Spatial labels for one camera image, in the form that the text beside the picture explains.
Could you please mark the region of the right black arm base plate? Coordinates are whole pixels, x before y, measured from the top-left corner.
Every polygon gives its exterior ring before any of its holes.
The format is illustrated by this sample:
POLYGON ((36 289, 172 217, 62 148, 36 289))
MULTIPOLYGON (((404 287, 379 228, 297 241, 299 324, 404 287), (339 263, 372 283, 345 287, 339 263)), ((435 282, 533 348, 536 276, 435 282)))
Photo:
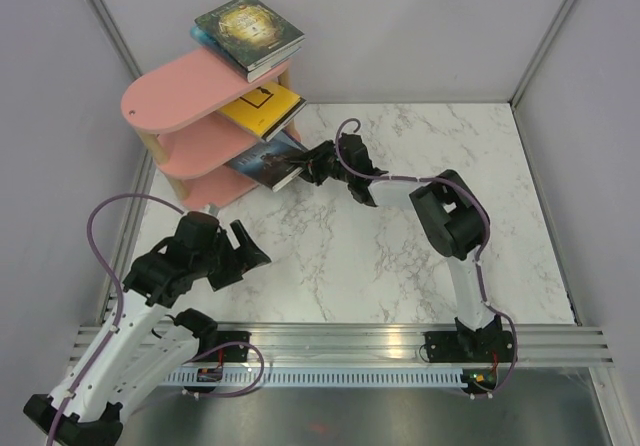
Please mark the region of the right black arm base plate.
POLYGON ((510 331, 500 331, 493 339, 474 342, 461 339, 456 331, 427 331, 424 346, 431 363, 499 363, 514 357, 514 338, 510 331))

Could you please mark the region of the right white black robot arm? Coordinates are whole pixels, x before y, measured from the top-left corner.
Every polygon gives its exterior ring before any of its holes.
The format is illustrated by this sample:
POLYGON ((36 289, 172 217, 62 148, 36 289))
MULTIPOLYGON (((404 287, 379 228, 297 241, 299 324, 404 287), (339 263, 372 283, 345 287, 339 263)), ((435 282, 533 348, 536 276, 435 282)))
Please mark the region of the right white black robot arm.
POLYGON ((393 176, 375 167, 360 136, 343 134, 286 160, 320 186, 328 178, 347 184, 356 202, 413 210, 431 247, 446 258, 457 303, 456 344, 471 360, 508 346, 499 314, 488 304, 479 256, 490 221, 454 170, 426 179, 393 176))

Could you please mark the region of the dark blue Wuthering Heights book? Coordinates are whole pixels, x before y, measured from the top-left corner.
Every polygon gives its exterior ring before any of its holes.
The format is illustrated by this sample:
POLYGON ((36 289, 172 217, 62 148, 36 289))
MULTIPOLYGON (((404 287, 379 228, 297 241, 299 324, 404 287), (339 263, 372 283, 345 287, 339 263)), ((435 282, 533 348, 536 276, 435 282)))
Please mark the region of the dark blue Wuthering Heights book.
POLYGON ((288 158, 307 152, 307 148, 286 131, 268 142, 259 142, 232 158, 225 165, 258 184, 277 192, 296 178, 301 168, 288 158))

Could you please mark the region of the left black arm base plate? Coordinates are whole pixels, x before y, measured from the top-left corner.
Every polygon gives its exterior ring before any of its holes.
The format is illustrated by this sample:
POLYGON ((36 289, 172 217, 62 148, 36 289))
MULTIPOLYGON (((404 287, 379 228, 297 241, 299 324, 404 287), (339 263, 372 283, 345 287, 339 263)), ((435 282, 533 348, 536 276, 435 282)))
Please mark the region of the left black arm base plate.
POLYGON ((251 333, 248 331, 217 331, 200 340, 197 362, 241 363, 247 360, 251 333))

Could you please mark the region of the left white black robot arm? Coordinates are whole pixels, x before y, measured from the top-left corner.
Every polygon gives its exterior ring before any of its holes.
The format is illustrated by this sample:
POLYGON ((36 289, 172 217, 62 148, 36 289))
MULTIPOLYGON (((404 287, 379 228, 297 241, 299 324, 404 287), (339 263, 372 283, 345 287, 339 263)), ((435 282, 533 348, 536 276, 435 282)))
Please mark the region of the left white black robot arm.
POLYGON ((242 362, 258 351, 248 333, 221 333, 193 308, 174 315, 146 353, 138 348, 196 281, 218 291, 270 261, 240 221, 226 230, 209 214, 187 213, 173 235, 134 260, 110 319, 66 378, 50 393, 32 395, 24 414, 50 445, 116 444, 129 417, 181 365, 242 362))

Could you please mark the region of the black moon sixpence book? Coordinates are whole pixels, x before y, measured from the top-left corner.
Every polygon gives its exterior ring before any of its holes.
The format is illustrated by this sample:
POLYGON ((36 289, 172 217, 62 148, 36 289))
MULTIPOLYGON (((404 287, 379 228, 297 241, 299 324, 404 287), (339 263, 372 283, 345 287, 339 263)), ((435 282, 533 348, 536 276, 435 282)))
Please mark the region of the black moon sixpence book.
POLYGON ((292 106, 281 118, 279 118, 273 125, 269 126, 267 130, 260 135, 262 141, 270 141, 273 139, 282 129, 284 129, 295 116, 306 106, 307 100, 300 98, 298 102, 292 106))

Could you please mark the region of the teal ocean cover book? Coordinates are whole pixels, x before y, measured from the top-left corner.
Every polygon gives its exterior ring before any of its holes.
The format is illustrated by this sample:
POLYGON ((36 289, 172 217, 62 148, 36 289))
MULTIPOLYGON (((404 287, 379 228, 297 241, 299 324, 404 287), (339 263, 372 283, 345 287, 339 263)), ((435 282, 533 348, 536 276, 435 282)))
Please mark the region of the teal ocean cover book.
POLYGON ((301 49, 299 45, 290 46, 283 52, 277 53, 272 59, 265 60, 253 69, 247 69, 198 26, 193 26, 191 28, 190 35, 199 45, 221 58, 228 66, 230 66, 249 83, 256 81, 259 77, 282 64, 301 49))

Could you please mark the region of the green forest cover book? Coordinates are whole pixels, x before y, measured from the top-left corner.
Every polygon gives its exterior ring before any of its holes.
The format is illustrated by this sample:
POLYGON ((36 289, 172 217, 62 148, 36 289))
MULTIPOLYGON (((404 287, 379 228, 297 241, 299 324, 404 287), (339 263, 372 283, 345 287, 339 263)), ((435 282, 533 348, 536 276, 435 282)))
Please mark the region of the green forest cover book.
POLYGON ((300 29, 260 0, 231 0, 194 23, 247 69, 305 40, 300 29))

